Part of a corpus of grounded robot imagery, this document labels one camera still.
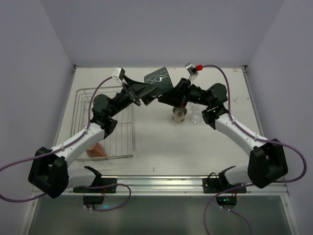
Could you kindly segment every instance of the white backdrop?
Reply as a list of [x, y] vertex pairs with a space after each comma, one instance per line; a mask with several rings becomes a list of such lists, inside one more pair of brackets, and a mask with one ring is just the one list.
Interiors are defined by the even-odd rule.
[[[308, 162], [305, 178], [288, 184], [303, 235], [312, 234], [313, 210], [312, 10], [312, 1], [286, 0], [248, 67], [264, 132], [301, 150]], [[294, 152], [286, 154], [291, 179], [303, 165]]]
[[[71, 82], [72, 66], [37, 0], [0, 2], [0, 165], [51, 146]], [[28, 198], [30, 162], [0, 176], [0, 193]], [[0, 200], [0, 234], [16, 235], [26, 203]]]
[[284, 0], [41, 0], [71, 62], [246, 65]]

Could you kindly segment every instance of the wire rack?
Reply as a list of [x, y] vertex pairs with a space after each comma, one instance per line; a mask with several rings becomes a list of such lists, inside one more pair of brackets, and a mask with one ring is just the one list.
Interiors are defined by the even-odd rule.
[[[100, 88], [97, 94], [105, 94], [108, 97], [114, 97], [121, 91], [120, 86]], [[82, 130], [88, 122], [88, 106], [95, 88], [79, 89], [76, 92], [71, 136]], [[135, 152], [134, 143], [134, 114], [133, 105], [128, 106], [120, 113], [112, 117], [118, 123], [115, 130], [105, 139], [100, 141], [104, 147], [107, 157], [90, 158], [86, 152], [77, 158], [78, 161], [92, 161], [113, 158], [131, 157]]]

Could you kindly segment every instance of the red cap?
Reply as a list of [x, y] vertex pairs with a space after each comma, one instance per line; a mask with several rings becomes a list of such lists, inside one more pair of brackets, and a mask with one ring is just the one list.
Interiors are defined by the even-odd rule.
[[197, 71], [203, 70], [203, 66], [202, 65], [197, 65], [196, 69], [197, 69]]

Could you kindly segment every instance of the gray floor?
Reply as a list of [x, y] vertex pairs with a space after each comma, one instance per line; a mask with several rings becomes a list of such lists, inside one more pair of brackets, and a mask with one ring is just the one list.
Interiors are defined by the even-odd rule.
[[[40, 199], [30, 235], [204, 235], [204, 206], [209, 197], [133, 196], [115, 211], [83, 210], [82, 196]], [[112, 207], [125, 197], [107, 197], [101, 207]], [[255, 235], [289, 235], [279, 196], [239, 197], [236, 211], [252, 224]], [[213, 235], [248, 235], [246, 223], [219, 209], [216, 203], [207, 212]]]

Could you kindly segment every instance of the clear plastic cup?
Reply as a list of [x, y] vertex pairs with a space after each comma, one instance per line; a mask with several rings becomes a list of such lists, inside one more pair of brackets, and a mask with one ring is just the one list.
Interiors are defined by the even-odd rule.
[[194, 122], [194, 123], [200, 123], [202, 122], [202, 110], [203, 110], [203, 107], [202, 105], [199, 105], [199, 104], [194, 104], [192, 107], [191, 107], [191, 120]]
[[107, 157], [104, 147], [100, 143], [90, 146], [90, 148], [86, 150], [86, 153], [90, 158]]

